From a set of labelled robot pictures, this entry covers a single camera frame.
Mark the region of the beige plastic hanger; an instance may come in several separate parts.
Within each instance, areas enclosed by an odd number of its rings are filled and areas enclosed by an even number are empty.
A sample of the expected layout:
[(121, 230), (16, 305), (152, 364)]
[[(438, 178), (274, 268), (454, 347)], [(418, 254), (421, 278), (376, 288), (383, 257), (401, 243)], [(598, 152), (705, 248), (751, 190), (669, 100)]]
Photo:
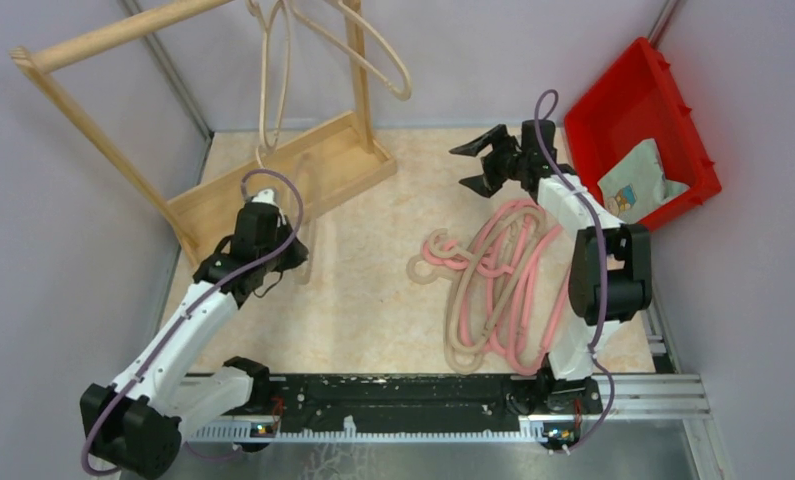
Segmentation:
[[(262, 9), (259, 1), (245, 2), (249, 14), (256, 20), (260, 29), (260, 67), (259, 67), (259, 107), (257, 113), (260, 140), (258, 152), (272, 154), (278, 146), (285, 118), (287, 92), (290, 82), (292, 58), (292, 28), (288, 1), (275, 1), (268, 12)], [(284, 53), (281, 69), (281, 81), (276, 82), (276, 74), (271, 70), (275, 51), (273, 33), (277, 25), (281, 26), (280, 45)]]

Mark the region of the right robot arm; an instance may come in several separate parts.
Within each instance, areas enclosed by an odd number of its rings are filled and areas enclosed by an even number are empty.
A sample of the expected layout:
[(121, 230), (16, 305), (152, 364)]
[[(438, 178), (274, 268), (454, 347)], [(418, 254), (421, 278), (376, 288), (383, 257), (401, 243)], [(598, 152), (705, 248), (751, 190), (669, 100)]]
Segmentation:
[(499, 124), (449, 152), (480, 160), (481, 174), (461, 179), (463, 186), (490, 198), (506, 182), (517, 182), (572, 236), (567, 296), (576, 318), (562, 328), (547, 360), (531, 372), (545, 410), (581, 406), (602, 413), (592, 372), (602, 341), (651, 304), (651, 233), (610, 212), (571, 165), (558, 163), (555, 133), (551, 120), (526, 120), (519, 136)]

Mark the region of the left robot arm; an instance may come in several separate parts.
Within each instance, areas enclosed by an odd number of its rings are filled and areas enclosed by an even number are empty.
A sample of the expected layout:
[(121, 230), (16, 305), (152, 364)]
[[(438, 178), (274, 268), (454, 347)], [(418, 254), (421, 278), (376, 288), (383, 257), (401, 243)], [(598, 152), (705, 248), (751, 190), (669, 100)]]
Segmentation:
[(232, 234), (199, 265), (182, 303), (143, 352), (109, 384), (90, 385), (80, 398), (86, 473), (119, 470), (157, 479), (198, 430), (223, 414), (273, 407), (266, 366), (240, 356), (214, 374), (188, 380), (189, 369), (221, 326), (252, 296), (267, 293), (267, 275), (304, 264), (308, 248), (298, 239), (274, 192), (245, 199)]

